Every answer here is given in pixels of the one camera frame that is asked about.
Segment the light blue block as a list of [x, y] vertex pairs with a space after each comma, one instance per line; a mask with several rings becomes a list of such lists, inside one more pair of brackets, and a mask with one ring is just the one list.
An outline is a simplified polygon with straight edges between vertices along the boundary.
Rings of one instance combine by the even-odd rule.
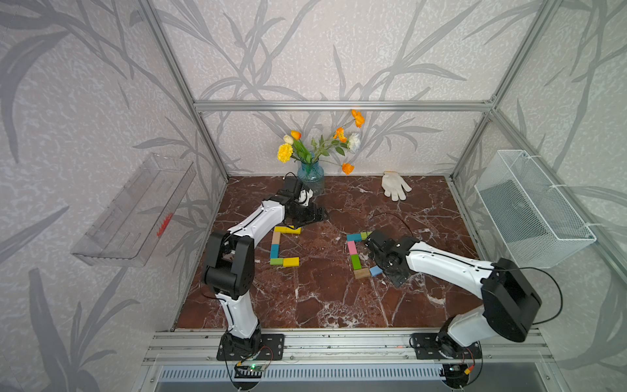
[[379, 266], [373, 266], [369, 271], [372, 277], [383, 273], [383, 270]]

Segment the brown wooden block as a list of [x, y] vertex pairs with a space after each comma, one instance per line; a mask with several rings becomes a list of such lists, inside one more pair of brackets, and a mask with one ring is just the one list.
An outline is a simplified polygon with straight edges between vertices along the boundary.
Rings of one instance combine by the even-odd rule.
[[357, 269], [354, 271], [354, 277], [356, 279], [367, 279], [372, 276], [370, 269]]

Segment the pink block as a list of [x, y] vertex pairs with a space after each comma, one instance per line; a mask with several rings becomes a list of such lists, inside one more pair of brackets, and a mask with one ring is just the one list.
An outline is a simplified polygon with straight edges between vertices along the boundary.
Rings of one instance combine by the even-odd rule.
[[357, 247], [354, 241], [347, 242], [347, 248], [348, 248], [350, 257], [359, 255], [359, 252], [357, 250]]

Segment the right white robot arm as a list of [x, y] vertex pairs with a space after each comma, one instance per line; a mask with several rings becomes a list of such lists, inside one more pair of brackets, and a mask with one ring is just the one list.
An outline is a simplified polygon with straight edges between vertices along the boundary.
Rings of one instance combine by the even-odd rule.
[[411, 237], [395, 241], [380, 230], [373, 231], [365, 245], [395, 287], [402, 286], [413, 273], [428, 274], [482, 301], [444, 323], [434, 338], [434, 349], [444, 357], [454, 359], [475, 342], [494, 336], [517, 343], [527, 339], [542, 301], [511, 260], [474, 260]]

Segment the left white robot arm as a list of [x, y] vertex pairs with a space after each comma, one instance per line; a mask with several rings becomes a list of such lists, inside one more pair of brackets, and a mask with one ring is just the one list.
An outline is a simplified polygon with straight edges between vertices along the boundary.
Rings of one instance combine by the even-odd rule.
[[324, 221], [327, 213], [314, 203], [313, 194], [289, 173], [282, 189], [263, 200], [249, 217], [227, 231], [210, 234], [201, 281], [215, 293], [228, 322], [221, 339], [222, 359], [244, 359], [261, 350], [261, 327], [249, 293], [255, 276], [255, 247], [281, 223], [298, 229]]

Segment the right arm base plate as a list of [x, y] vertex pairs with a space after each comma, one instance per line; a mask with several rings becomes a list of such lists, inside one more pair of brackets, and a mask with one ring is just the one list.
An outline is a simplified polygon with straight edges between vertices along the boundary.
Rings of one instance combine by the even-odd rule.
[[450, 338], [440, 337], [438, 333], [413, 333], [409, 338], [409, 345], [414, 349], [417, 359], [473, 362], [483, 358], [478, 342], [462, 347]]

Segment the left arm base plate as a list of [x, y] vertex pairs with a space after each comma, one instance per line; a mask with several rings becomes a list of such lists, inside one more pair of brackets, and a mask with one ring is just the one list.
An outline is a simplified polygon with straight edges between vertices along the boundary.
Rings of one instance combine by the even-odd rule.
[[249, 357], [264, 360], [281, 360], [285, 348], [284, 334], [255, 332], [250, 338], [239, 338], [225, 333], [220, 338], [218, 361], [243, 360]]

